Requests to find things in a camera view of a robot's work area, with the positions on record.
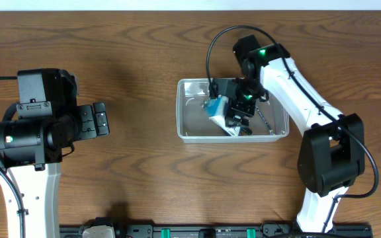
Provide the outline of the yellow black screwdriver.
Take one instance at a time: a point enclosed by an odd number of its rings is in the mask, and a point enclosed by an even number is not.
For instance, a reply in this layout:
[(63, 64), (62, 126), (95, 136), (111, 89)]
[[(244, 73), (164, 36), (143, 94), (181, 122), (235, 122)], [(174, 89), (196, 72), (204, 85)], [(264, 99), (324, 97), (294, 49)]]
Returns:
[(227, 136), (251, 136), (253, 133), (250, 128), (241, 126), (226, 127), (223, 131)]

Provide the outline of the clear plastic container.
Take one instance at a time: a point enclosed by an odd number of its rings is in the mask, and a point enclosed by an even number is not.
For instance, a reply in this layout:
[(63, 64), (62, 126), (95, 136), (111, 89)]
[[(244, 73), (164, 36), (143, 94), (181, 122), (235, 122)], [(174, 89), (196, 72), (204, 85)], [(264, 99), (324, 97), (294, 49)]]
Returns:
[(249, 119), (251, 136), (227, 136), (208, 115), (202, 104), (209, 99), (208, 80), (181, 79), (177, 85), (177, 133), (185, 143), (267, 143), (289, 134), (289, 115), (281, 103), (271, 95), (267, 102), (257, 101), (257, 106), (274, 130), (269, 131), (255, 111)]

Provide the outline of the silver combination wrench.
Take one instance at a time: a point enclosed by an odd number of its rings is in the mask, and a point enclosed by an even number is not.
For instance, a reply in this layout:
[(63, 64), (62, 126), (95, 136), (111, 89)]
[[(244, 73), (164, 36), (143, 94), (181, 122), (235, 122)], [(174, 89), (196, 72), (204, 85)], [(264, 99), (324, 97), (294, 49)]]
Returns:
[(270, 135), (274, 135), (274, 130), (273, 128), (271, 127), (271, 125), (267, 122), (267, 119), (264, 117), (263, 113), (261, 112), (261, 110), (259, 109), (259, 107), (257, 105), (255, 105), (255, 109), (258, 113), (258, 115), (260, 116), (260, 118), (262, 119), (262, 121), (264, 122), (264, 124), (266, 125), (268, 131), (269, 131), (269, 134)]

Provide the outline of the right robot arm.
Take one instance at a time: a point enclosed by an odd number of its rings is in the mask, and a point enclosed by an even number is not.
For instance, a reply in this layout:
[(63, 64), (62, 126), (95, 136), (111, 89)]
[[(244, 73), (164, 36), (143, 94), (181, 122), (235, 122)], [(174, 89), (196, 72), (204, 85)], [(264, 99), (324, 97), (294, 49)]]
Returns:
[(365, 170), (362, 120), (322, 98), (283, 45), (261, 46), (249, 35), (234, 44), (233, 53), (244, 77), (234, 79), (226, 124), (247, 125), (256, 103), (270, 95), (281, 103), (302, 135), (298, 174), (306, 192), (296, 223), (303, 232), (331, 231), (340, 200)]

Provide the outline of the blue white small box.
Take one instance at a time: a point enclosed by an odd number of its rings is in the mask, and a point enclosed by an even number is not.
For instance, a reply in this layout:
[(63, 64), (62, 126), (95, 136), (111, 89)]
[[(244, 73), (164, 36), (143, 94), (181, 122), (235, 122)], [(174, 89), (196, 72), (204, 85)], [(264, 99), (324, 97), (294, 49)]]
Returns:
[(229, 106), (229, 98), (225, 96), (219, 96), (215, 99), (208, 99), (202, 107), (205, 109), (208, 119), (218, 125), (227, 136), (238, 136), (240, 133), (240, 126), (227, 126), (226, 115)]

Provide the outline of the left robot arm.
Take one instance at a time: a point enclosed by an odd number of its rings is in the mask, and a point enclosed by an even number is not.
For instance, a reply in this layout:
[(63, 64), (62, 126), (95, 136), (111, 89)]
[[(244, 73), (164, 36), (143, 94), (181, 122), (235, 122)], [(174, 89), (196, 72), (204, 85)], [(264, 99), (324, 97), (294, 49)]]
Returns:
[(0, 186), (9, 237), (60, 237), (62, 150), (110, 133), (102, 102), (43, 115), (50, 105), (13, 103), (0, 122)]

